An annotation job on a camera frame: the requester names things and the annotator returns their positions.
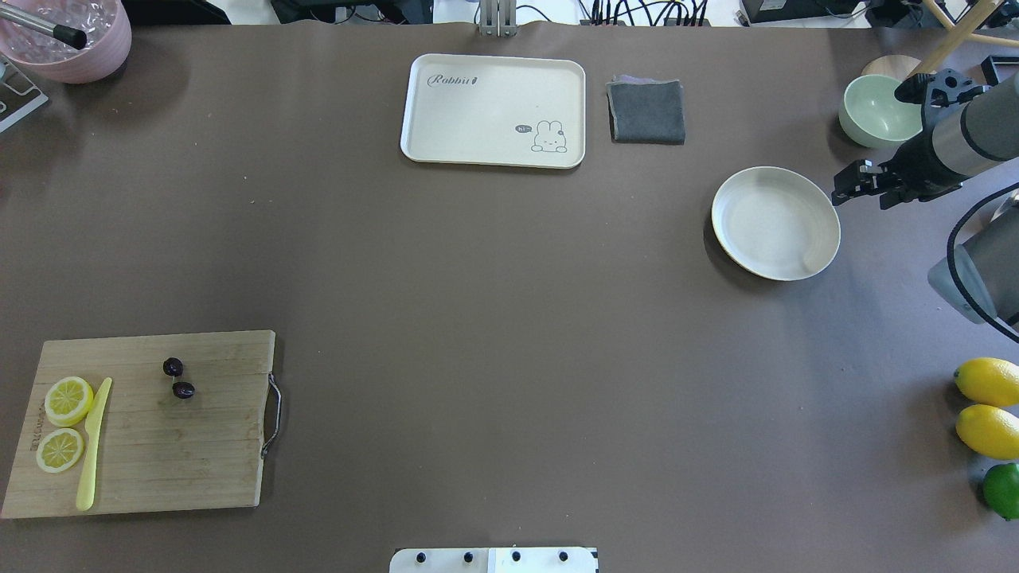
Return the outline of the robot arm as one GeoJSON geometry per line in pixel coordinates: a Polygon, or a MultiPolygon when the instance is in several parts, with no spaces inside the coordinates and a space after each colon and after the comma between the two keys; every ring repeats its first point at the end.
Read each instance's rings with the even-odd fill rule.
{"type": "MultiPolygon", "coordinates": [[[[1017,79],[976,84],[952,69],[900,81],[895,97],[919,106],[921,131],[891,159],[850,163],[834,177],[833,205],[876,196],[881,209],[927,203],[1017,159],[1017,79]]],[[[928,273],[940,297],[974,323],[1017,340],[1017,185],[976,202],[947,236],[928,273]]]]}

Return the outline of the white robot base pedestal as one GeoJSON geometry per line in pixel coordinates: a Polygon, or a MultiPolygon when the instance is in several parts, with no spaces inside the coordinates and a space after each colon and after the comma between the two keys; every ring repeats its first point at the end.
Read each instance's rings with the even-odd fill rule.
{"type": "Polygon", "coordinates": [[[598,572],[596,548],[404,548],[389,572],[598,572]]]}

